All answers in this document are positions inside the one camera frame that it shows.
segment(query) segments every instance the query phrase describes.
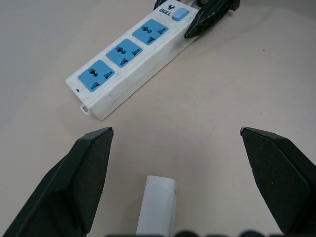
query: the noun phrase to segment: white power strip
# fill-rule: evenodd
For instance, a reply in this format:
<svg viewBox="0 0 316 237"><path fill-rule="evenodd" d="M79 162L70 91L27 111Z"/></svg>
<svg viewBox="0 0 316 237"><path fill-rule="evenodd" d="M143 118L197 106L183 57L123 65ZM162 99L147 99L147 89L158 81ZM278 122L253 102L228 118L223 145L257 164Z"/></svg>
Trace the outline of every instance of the white power strip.
<svg viewBox="0 0 316 237"><path fill-rule="evenodd" d="M168 0L66 79L86 115L105 119L185 49L197 9Z"/></svg>

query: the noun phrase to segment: blue power switch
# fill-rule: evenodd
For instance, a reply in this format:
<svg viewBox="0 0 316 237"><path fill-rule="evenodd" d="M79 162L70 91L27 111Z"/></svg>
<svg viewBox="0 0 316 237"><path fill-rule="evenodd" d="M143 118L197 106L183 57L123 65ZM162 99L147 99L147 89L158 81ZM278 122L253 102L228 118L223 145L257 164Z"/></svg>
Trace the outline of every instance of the blue power switch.
<svg viewBox="0 0 316 237"><path fill-rule="evenodd" d="M189 14L189 11L185 8L180 8L176 10L176 12L173 14L172 18L175 21L181 21L186 15Z"/></svg>

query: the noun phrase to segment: white plastic object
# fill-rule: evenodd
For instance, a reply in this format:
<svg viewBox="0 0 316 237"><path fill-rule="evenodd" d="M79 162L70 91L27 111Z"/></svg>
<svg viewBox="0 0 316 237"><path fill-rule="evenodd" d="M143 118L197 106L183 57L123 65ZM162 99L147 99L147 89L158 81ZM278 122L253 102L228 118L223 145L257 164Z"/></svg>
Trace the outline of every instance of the white plastic object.
<svg viewBox="0 0 316 237"><path fill-rule="evenodd" d="M176 197L176 181L148 176L136 235L172 236Z"/></svg>
<svg viewBox="0 0 316 237"><path fill-rule="evenodd" d="M188 6L192 6L192 5L195 3L195 1L196 1L196 0L190 0L190 1L187 3L187 5L188 5Z"/></svg>
<svg viewBox="0 0 316 237"><path fill-rule="evenodd" d="M189 14L181 21L172 19L173 13L185 8ZM185 49L193 39L185 39L184 33L192 23L197 9L185 5L176 0L168 0L148 16L132 27L128 32L118 38L110 46L105 48L97 56L92 58L83 67L66 79L66 83L81 100L81 110L85 115L93 115L99 120L105 119L136 90L159 72L165 65L174 59ZM168 27L168 31L150 45L146 45L132 34L148 20L155 21ZM129 39L140 46L143 51L131 60L125 67L120 68L112 62L106 54L119 45L124 39ZM99 88L91 92L79 79L78 76L88 70L96 61L102 60L115 74Z"/></svg>

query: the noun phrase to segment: beige table surface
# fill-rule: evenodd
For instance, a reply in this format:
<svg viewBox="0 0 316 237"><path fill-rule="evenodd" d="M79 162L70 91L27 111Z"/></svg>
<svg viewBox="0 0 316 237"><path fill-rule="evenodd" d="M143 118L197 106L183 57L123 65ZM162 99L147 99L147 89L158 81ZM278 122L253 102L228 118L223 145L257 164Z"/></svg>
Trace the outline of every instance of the beige table surface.
<svg viewBox="0 0 316 237"><path fill-rule="evenodd" d="M242 0L104 121L65 79L154 0L0 3L0 234L44 174L87 132L113 126L89 237L135 233L147 175L178 182L175 230L279 233L239 130L291 139L316 163L316 1Z"/></svg>

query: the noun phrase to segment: electrical outlet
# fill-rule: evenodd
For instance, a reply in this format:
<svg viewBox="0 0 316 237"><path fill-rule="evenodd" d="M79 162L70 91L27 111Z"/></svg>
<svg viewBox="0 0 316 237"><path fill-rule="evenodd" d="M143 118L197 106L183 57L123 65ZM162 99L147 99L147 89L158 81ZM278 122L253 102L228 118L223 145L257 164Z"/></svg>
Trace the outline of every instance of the electrical outlet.
<svg viewBox="0 0 316 237"><path fill-rule="evenodd" d="M138 30L133 33L133 36L139 39L141 42L151 45L159 37L168 31L168 27L160 24L159 22L150 19Z"/></svg>
<svg viewBox="0 0 316 237"><path fill-rule="evenodd" d="M114 49L107 53L107 57L120 68L122 68L125 67L142 51L143 49L141 47L137 46L129 39L124 39Z"/></svg>
<svg viewBox="0 0 316 237"><path fill-rule="evenodd" d="M124 103L195 40L184 34L197 12L177 0L164 2L68 77L82 112L103 120Z"/></svg>
<svg viewBox="0 0 316 237"><path fill-rule="evenodd" d="M78 79L92 92L105 83L115 72L102 60L96 61L89 69L78 76Z"/></svg>

